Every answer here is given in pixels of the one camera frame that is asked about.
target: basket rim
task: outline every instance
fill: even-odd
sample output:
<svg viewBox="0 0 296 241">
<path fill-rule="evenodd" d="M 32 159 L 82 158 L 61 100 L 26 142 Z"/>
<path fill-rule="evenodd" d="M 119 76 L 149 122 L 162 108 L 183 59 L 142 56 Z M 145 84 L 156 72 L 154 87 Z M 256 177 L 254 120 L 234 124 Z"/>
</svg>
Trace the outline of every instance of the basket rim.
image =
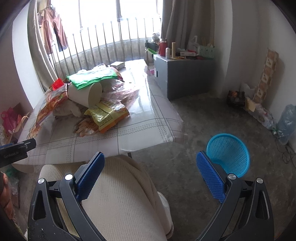
<svg viewBox="0 0 296 241">
<path fill-rule="evenodd" d="M 242 177 L 243 175 L 246 174 L 246 172 L 248 171 L 248 169 L 249 169 L 249 167 L 250 167 L 250 154 L 249 154 L 249 151 L 248 151 L 248 148 L 246 147 L 246 145 L 245 145 L 245 144 L 244 144 L 239 138 L 237 138 L 236 136 L 231 135 L 231 134 L 228 134 L 228 133 L 221 133 L 221 134 L 217 134 L 217 135 L 213 136 L 213 137 L 209 140 L 209 142 L 208 142 L 208 144 L 207 144 L 207 150 L 206 150 L 206 153 L 207 153 L 207 155 L 208 155 L 208 153 L 209 153 L 209 149 L 210 149 L 210 145 L 212 144 L 212 142 L 213 142 L 215 139 L 220 138 L 220 137 L 222 137 L 222 136 L 227 136 L 227 137 L 231 137 L 231 138 L 235 139 L 237 142 L 239 142 L 239 143 L 242 145 L 243 149 L 245 150 L 245 153 L 246 153 L 246 155 L 247 155 L 247 163 L 248 163 L 248 164 L 247 164 L 247 166 L 245 167 L 244 171 L 243 171 L 240 175 L 237 176 L 237 177 Z"/>
</svg>

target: yellow snack bag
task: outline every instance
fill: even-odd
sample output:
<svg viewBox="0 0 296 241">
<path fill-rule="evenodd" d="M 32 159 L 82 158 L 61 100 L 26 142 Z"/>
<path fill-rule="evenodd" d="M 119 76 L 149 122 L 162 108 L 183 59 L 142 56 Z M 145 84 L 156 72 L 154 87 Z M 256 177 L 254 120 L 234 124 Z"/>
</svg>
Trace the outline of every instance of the yellow snack bag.
<svg viewBox="0 0 296 241">
<path fill-rule="evenodd" d="M 120 120 L 129 116 L 128 109 L 120 101 L 104 98 L 94 107 L 87 109 L 84 114 L 92 116 L 101 133 L 106 132 Z"/>
</svg>

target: green plastic bag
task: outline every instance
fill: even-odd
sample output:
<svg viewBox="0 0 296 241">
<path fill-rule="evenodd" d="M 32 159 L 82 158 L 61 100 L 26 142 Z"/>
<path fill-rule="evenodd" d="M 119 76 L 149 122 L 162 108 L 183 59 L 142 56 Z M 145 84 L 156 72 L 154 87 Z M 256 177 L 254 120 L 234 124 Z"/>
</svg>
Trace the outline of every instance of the green plastic bag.
<svg viewBox="0 0 296 241">
<path fill-rule="evenodd" d="M 121 74 L 113 67 L 100 65 L 92 70 L 80 70 L 78 73 L 67 76 L 67 79 L 79 90 L 95 82 L 105 79 L 116 79 L 123 81 Z"/>
</svg>

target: gray cabinet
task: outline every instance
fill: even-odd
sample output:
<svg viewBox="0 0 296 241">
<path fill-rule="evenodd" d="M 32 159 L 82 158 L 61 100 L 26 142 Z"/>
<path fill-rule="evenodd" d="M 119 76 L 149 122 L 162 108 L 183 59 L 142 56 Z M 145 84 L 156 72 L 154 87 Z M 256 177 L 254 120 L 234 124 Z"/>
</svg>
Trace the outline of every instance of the gray cabinet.
<svg viewBox="0 0 296 241">
<path fill-rule="evenodd" d="M 155 80 L 169 100 L 210 90 L 215 74 L 213 60 L 173 60 L 158 54 L 153 58 Z"/>
</svg>

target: cardboard tube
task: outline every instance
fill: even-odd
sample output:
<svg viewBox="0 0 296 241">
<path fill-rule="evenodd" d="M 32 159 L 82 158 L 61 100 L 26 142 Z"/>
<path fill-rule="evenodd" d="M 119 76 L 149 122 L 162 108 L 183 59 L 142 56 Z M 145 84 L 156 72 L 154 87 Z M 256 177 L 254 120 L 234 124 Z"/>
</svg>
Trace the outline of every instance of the cardboard tube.
<svg viewBox="0 0 296 241">
<path fill-rule="evenodd" d="M 102 86 L 99 82 L 78 90 L 73 84 L 68 88 L 68 97 L 87 108 L 99 103 L 102 96 Z"/>
<path fill-rule="evenodd" d="M 172 42 L 172 58 L 176 57 L 176 43 Z"/>
</svg>

